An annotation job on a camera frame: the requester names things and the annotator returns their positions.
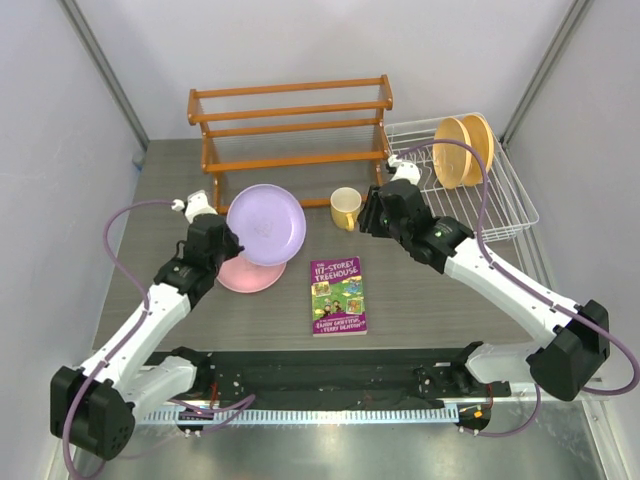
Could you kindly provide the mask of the white wire dish rack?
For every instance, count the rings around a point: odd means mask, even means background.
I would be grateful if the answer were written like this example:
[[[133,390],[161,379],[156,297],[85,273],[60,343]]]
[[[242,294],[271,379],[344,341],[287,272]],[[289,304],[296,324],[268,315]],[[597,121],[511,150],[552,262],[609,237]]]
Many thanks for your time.
[[[451,216],[475,229],[483,213],[484,241],[511,239],[539,221],[539,214],[494,134],[495,152],[488,181],[475,186],[463,183],[444,188],[437,179],[431,146],[442,120],[432,118],[388,124],[384,127],[393,154],[407,152],[406,159],[421,171],[418,187],[436,216]]]

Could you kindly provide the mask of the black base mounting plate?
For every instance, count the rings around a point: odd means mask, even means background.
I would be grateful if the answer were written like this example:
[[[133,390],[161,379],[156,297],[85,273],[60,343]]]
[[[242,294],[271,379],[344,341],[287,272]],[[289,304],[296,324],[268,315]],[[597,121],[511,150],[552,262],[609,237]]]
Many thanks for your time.
[[[490,402],[508,382],[485,385],[463,366],[467,348],[218,351],[202,355],[183,400],[229,406],[248,395],[259,410],[382,411],[439,408],[447,401]]]

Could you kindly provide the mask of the yellow mug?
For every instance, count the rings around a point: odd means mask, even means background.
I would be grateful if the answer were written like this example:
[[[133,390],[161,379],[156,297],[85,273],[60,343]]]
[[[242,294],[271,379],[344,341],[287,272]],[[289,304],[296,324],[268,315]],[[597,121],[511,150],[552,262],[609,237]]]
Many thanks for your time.
[[[330,196],[331,218],[338,228],[345,231],[355,230],[361,206],[361,194],[351,187],[338,188]]]

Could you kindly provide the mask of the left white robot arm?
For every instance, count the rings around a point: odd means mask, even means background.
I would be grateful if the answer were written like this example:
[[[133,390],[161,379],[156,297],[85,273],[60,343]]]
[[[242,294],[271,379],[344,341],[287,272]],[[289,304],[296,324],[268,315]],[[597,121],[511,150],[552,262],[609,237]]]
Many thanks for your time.
[[[222,264],[239,255],[238,237],[216,213],[194,216],[187,237],[154,277],[114,336],[79,367],[50,383],[50,431],[103,460],[119,455],[136,423],[170,398],[205,397],[213,385],[203,355],[180,347],[160,366],[140,369],[160,341],[213,288]]]

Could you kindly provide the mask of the yellow plate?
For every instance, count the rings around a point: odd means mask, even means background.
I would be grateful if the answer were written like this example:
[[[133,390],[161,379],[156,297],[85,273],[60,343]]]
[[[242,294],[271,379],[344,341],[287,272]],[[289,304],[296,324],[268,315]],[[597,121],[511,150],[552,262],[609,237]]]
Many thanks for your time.
[[[462,119],[470,137],[471,147],[479,154],[486,172],[492,167],[495,142],[493,131],[486,119],[479,114],[470,114]],[[483,175],[475,158],[472,158],[469,172],[463,180],[463,185],[470,187],[483,182]]]
[[[440,122],[435,140],[456,140],[469,145],[470,136],[464,124],[453,117]],[[471,166],[471,153],[457,144],[436,143],[433,145],[432,157],[438,181],[446,189],[458,187]]]

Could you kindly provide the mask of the purple plate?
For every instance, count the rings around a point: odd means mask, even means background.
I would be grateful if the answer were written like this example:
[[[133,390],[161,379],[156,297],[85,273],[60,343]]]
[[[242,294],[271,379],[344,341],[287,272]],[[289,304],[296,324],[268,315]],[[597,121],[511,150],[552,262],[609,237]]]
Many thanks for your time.
[[[256,184],[232,201],[227,223],[244,247],[243,255],[259,266],[290,261],[306,238],[307,223],[299,201],[272,184]]]

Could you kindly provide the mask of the purple treehouse book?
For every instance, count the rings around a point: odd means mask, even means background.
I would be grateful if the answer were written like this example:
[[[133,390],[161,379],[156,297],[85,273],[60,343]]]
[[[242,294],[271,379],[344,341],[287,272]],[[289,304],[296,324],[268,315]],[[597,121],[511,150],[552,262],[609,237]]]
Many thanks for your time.
[[[358,256],[310,263],[312,334],[316,337],[368,332]]]

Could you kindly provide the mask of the pink plate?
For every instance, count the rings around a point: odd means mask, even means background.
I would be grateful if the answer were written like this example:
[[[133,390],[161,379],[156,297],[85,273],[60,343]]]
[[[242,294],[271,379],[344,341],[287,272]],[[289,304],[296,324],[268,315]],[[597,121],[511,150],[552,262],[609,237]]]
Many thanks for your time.
[[[275,266],[256,265],[238,256],[222,264],[217,281],[236,293],[257,293],[275,284],[283,275],[286,266],[286,263]]]

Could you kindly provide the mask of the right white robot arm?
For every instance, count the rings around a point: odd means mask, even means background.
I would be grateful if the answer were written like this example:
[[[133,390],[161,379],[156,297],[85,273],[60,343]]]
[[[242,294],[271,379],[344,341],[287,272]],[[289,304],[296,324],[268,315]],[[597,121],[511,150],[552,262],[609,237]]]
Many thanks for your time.
[[[609,342],[594,330],[608,327],[603,306],[552,293],[481,247],[456,219],[433,215],[409,181],[370,187],[358,224],[361,232],[395,240],[414,261],[475,290],[530,336],[524,344],[470,344],[451,371],[460,393],[472,395],[494,382],[533,382],[571,401],[608,358]]]

